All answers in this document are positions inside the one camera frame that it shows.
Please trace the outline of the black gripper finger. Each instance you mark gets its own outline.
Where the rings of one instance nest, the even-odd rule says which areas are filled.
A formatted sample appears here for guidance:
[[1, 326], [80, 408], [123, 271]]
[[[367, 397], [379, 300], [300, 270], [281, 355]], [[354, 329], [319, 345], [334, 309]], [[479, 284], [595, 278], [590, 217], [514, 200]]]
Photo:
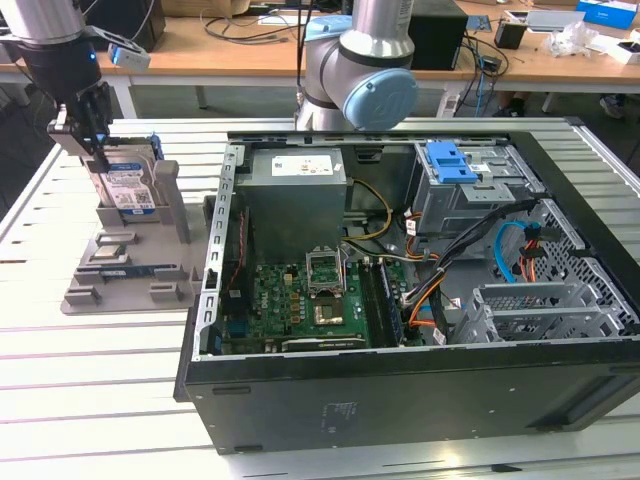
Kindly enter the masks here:
[[95, 119], [98, 141], [104, 143], [110, 134], [109, 127], [113, 122], [111, 89], [107, 82], [101, 82], [95, 89]]
[[79, 124], [85, 148], [93, 158], [91, 171], [106, 171], [104, 138], [108, 135], [108, 115], [96, 92], [85, 92], [78, 100]]

